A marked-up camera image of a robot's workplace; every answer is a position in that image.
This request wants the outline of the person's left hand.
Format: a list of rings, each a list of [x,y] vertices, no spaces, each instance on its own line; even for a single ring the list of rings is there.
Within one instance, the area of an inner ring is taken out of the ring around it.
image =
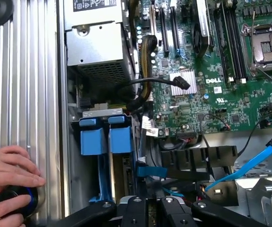
[[[0,148],[0,186],[17,185],[39,187],[45,185],[38,167],[22,147],[12,145]]]

